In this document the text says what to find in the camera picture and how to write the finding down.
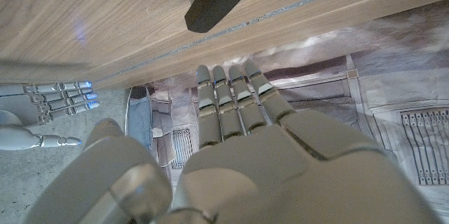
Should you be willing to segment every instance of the gray floor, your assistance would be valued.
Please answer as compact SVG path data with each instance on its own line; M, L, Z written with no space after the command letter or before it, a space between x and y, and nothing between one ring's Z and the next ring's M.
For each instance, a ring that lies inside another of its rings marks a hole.
M74 136L85 141L96 122L104 118L125 120L128 90L99 91L94 110L30 128L33 133ZM49 183L81 153L83 145L0 150L0 223L21 223Z

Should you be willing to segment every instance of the wood grain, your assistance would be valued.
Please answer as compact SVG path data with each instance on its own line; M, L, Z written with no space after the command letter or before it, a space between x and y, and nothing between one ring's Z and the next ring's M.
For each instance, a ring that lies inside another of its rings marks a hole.
M295 1L243 0L214 30ZM189 5L189 0L2 0L0 60L36 67L21 72L2 67L1 78L71 79L80 71L54 74L42 65L76 67L82 62L88 65L83 72L101 70L104 64L133 59L142 51L150 58L196 41L205 34L187 30L184 14Z
M189 0L0 0L0 79L129 87L436 0L317 0L136 67L298 1L242 0L197 34L184 22Z
M220 64L225 60L272 48L278 44L288 44L434 1L439 0L320 0L283 13L275 17L275 20L259 22L235 33L226 34L220 39L193 46L166 60L157 60L138 70L106 79L99 84L132 86L148 79L161 79L177 72L193 70L200 63Z

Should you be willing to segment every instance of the white robotic hand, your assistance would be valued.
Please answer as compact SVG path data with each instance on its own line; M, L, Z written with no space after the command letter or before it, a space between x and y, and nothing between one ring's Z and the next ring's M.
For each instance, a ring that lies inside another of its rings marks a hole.
M235 66L230 81L198 67L200 151L156 223L439 223L374 140L297 113L251 61L245 72L254 94Z
M23 126L93 109L99 105L92 83L0 84L0 150L79 145L77 138L34 135Z
M254 64L245 71L255 95L236 67L230 84L221 67L214 81L198 68L201 149L173 200L145 147L105 120L25 223L440 223L376 142L297 113Z

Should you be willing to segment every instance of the blue fingertip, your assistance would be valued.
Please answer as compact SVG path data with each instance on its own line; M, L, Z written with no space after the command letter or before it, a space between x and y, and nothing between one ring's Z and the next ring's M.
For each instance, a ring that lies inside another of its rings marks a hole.
M98 95L97 95L96 93L87 93L87 94L86 94L86 98L87 98L88 100L97 98L97 96L98 96Z
M89 109L98 107L98 105L100 105L100 103L98 101L92 101L92 102L87 103L87 106L89 107Z

